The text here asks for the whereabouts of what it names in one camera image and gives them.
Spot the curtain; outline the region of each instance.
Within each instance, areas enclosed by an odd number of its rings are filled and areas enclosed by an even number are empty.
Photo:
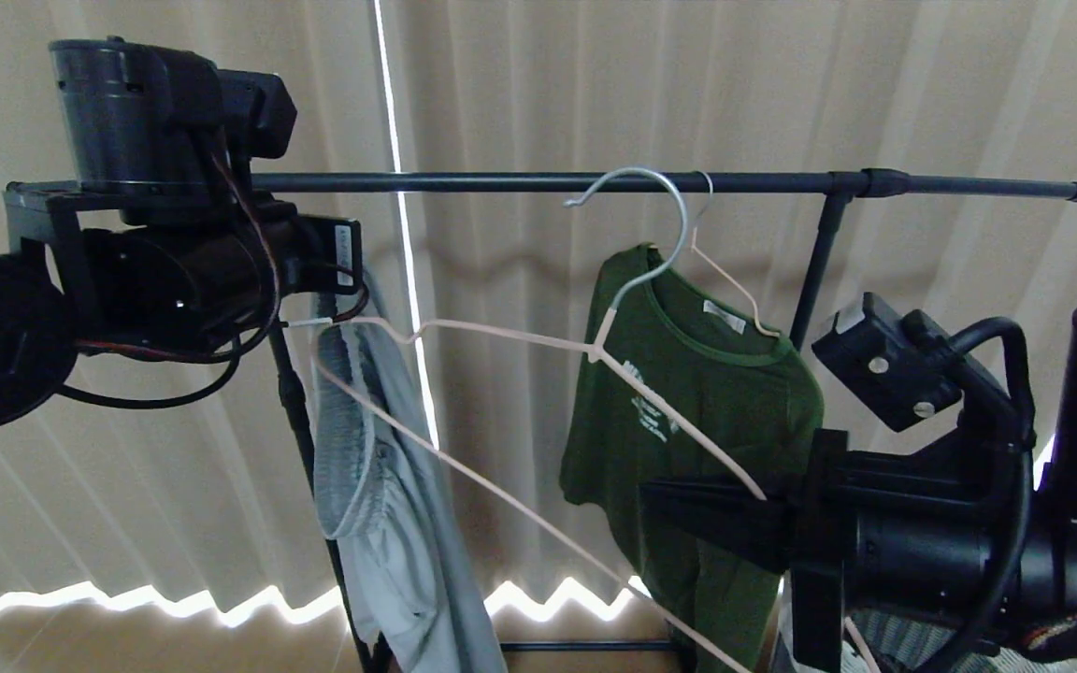
[[[186,47],[222,68],[279,73],[298,124],[286,157],[257,162],[257,171],[896,167],[1077,180],[1069,1],[386,0],[377,9],[321,0],[0,3],[0,191],[11,180],[72,178],[44,50],[50,39],[108,33]],[[411,322],[409,260],[421,319],[579,339],[604,258],[645,239],[669,249],[675,236],[663,195],[599,195],[574,210],[560,208],[562,195],[292,199],[305,212],[364,222],[366,261],[403,330]],[[778,327],[789,327],[820,209],[816,196],[722,195],[702,222],[702,246]],[[117,226],[109,218],[85,224]],[[676,268],[747,306],[697,261]],[[1077,306],[1077,204],[855,201],[817,320],[862,290],[897,309],[924,308],[950,330],[1015,316],[1030,336],[1044,446]],[[286,316],[305,310],[291,302]],[[294,334],[299,371],[307,339]],[[577,359],[475,334],[424,341],[442,448],[628,572],[603,515],[568,506],[557,486]],[[984,348],[982,357],[999,371],[998,351]],[[851,430],[854,447],[909,451],[953,422],[946,412],[892,435],[811,366],[826,426]],[[209,379],[201,367],[101,356],[83,357],[71,382],[142,397]],[[328,591],[334,580],[274,381],[272,359],[260,349],[229,387],[192,407],[114,412],[54,399],[0,427],[0,593],[93,580],[108,595],[153,585],[179,600],[206,589],[226,609],[268,585],[294,607]],[[486,591],[513,579],[544,601],[571,576],[606,602],[615,595],[491,495],[459,476],[452,485]]]

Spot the rack bottom bar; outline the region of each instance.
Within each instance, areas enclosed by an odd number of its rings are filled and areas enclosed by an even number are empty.
[[[526,641],[501,643],[501,651],[672,651],[671,641]]]

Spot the green t-shirt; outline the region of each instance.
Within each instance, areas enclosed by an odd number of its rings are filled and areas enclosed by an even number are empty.
[[[601,267],[586,340],[617,289],[662,263],[649,244]],[[785,336],[763,336],[745,316],[671,270],[626,294],[605,350],[753,473],[805,472],[821,424],[816,380]],[[560,486],[573,504],[604,508],[614,541],[651,597],[753,669],[779,577],[641,515],[652,478],[728,474],[602,363],[581,363]],[[698,650],[699,672],[726,670]]]

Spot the clothes rack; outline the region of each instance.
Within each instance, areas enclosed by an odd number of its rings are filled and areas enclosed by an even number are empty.
[[[601,172],[302,172],[255,173],[252,186],[281,193],[579,193],[585,192]],[[668,172],[668,179],[684,193],[710,192],[709,182],[700,172]],[[1076,182],[953,178],[953,176],[909,174],[893,169],[864,169],[830,172],[710,172],[715,195],[824,195],[817,234],[800,286],[796,313],[792,318],[791,341],[797,350],[805,346],[805,332],[816,307],[817,294],[825,268],[833,254],[847,206],[854,199],[883,199],[898,195],[983,195],[1045,197],[1077,202]],[[619,178],[604,184],[601,192],[662,192],[657,182],[647,178]],[[288,357],[285,338],[280,330],[270,332],[272,352],[277,361],[281,404],[290,418],[307,476],[313,474],[313,440],[308,431],[307,409],[302,380]],[[334,542],[328,542],[335,579],[347,595],[342,567]],[[355,639],[360,665],[364,673],[388,670],[390,653],[381,637],[372,653]],[[671,641],[542,641],[501,643],[504,651],[633,651],[671,650]]]

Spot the shirt logo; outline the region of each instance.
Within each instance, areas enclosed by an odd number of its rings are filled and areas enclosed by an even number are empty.
[[[638,370],[638,367],[632,362],[626,361],[621,366],[634,379],[639,379],[640,382],[642,381],[642,371]],[[668,421],[662,410],[655,408],[655,405],[646,401],[646,397],[634,395],[629,401],[629,404],[633,405],[638,412],[638,424],[645,427],[651,435],[658,437],[661,443],[667,444],[668,436],[674,435],[680,431],[680,425],[675,421]]]

